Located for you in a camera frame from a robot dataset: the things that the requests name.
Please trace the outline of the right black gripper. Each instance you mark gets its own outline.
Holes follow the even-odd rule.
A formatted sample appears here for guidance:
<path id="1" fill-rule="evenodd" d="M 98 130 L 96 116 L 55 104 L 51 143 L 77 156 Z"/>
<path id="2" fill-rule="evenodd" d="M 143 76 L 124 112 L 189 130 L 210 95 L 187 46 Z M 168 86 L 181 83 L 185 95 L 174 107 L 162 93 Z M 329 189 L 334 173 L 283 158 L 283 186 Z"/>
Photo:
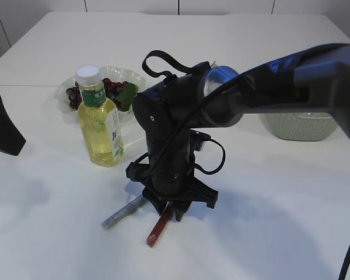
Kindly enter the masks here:
<path id="1" fill-rule="evenodd" d="M 212 209 L 215 207 L 218 192 L 194 175 L 195 170 L 206 175 L 219 171 L 218 168 L 206 171 L 195 162 L 194 152 L 201 151 L 204 143 L 209 141 L 219 144 L 206 133 L 193 129 L 183 131 L 159 165 L 146 174 L 159 157 L 160 151 L 159 146 L 147 140 L 148 152 L 128 165 L 125 171 L 127 178 L 144 185 L 142 195 L 153 205 L 159 216 L 164 213 L 169 202 L 174 205 L 177 222 L 182 220 L 192 202 L 204 202 Z"/>

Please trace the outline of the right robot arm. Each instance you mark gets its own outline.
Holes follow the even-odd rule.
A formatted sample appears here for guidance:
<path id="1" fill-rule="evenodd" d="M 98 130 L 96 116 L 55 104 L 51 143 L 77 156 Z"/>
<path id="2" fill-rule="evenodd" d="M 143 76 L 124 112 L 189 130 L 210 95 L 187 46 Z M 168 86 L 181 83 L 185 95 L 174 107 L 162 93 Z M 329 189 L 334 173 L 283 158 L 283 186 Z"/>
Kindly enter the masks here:
<path id="1" fill-rule="evenodd" d="M 183 73 L 163 71 L 132 102 L 149 162 L 137 159 L 126 175 L 159 214 L 170 204 L 180 221 L 193 202 L 215 206 L 218 192 L 194 176 L 194 153 L 211 140 L 204 128 L 231 127 L 245 114 L 325 112 L 350 139 L 350 44 L 318 45 L 243 73 L 208 62 L 187 67 L 159 50 L 149 56 Z"/>

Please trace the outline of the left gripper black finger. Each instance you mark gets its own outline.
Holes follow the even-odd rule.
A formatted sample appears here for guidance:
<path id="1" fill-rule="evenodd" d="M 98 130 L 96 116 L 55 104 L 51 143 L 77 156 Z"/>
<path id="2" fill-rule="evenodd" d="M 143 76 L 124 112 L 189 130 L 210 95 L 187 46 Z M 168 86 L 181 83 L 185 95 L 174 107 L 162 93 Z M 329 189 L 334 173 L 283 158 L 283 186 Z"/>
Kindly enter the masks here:
<path id="1" fill-rule="evenodd" d="M 0 96 L 0 152 L 18 156 L 25 143 L 25 138 L 8 116 Z"/>

